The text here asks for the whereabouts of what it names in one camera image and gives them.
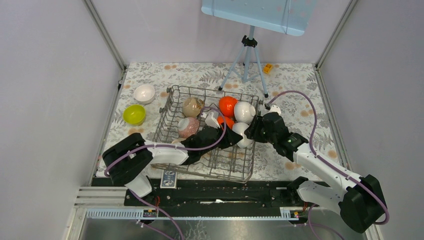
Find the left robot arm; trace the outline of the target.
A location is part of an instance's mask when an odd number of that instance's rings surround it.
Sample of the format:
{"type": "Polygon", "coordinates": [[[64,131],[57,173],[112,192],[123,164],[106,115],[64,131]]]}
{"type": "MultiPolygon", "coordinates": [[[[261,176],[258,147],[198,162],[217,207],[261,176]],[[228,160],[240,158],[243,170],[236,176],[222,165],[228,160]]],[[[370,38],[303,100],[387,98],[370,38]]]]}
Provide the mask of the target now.
{"type": "Polygon", "coordinates": [[[241,140],[243,135],[227,126],[205,126],[174,144],[145,140],[140,133],[133,133],[103,153],[104,175],[111,178],[114,186],[125,186],[142,205],[148,206],[155,200],[151,181],[143,173],[150,164],[188,166],[216,148],[226,149],[241,140]]]}

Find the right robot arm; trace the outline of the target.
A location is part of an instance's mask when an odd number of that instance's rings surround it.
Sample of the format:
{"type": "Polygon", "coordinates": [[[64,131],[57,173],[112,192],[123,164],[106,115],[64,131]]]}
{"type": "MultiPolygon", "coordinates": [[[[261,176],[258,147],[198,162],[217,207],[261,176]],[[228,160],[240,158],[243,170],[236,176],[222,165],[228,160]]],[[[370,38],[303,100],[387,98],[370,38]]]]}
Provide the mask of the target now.
{"type": "Polygon", "coordinates": [[[363,177],[324,159],[305,137],[290,132],[277,112],[256,115],[244,133],[248,139],[271,144],[279,155],[305,167],[327,184],[322,186],[298,177],[286,193],[291,205],[319,205],[339,214],[348,227],[360,234],[388,211],[377,178],[371,174],[363,177]]]}

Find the yellow-green bowl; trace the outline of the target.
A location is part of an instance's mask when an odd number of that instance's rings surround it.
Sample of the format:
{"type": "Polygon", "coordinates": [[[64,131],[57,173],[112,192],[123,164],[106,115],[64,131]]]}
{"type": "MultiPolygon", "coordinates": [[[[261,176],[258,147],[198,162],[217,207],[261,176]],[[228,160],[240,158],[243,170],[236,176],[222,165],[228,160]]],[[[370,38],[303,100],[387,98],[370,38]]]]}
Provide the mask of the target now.
{"type": "Polygon", "coordinates": [[[146,119],[146,109],[142,105],[133,104],[123,111],[122,117],[127,124],[138,126],[146,119]]]}

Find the grey wire dish rack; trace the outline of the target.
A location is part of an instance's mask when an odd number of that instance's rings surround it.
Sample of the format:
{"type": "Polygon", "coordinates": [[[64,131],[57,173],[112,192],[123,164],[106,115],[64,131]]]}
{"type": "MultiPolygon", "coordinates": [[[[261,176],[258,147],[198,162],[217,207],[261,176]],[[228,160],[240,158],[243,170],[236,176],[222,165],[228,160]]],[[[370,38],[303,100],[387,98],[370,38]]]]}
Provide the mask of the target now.
{"type": "MultiPolygon", "coordinates": [[[[182,85],[173,85],[167,88],[168,97],[165,104],[159,109],[160,119],[152,138],[153,142],[171,144],[179,138],[178,122],[185,117],[183,103],[187,98],[196,97],[208,107],[219,107],[222,97],[230,96],[239,101],[251,104],[255,109],[263,103],[257,95],[219,91],[182,85]]],[[[215,148],[204,154],[199,161],[190,165],[175,165],[172,163],[158,163],[154,168],[180,172],[182,174],[200,176],[211,179],[220,179],[236,183],[246,183],[253,175],[255,163],[255,143],[245,148],[237,145],[225,149],[215,148]]]]}

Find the white ribbed bowl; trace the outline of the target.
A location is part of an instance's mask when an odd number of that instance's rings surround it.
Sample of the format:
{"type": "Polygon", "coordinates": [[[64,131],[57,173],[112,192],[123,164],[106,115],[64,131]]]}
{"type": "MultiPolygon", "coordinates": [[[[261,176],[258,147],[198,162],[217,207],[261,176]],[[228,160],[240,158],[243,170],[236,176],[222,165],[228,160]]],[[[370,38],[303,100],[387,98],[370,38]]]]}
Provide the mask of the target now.
{"type": "Polygon", "coordinates": [[[256,109],[248,102],[239,101],[234,106],[234,117],[238,123],[250,125],[256,115],[256,109]]]}
{"type": "Polygon", "coordinates": [[[249,125],[244,122],[237,122],[232,126],[232,131],[242,136],[242,140],[237,143],[239,148],[247,148],[253,143],[253,140],[247,138],[245,134],[245,130],[247,130],[248,127],[249,125]]]}

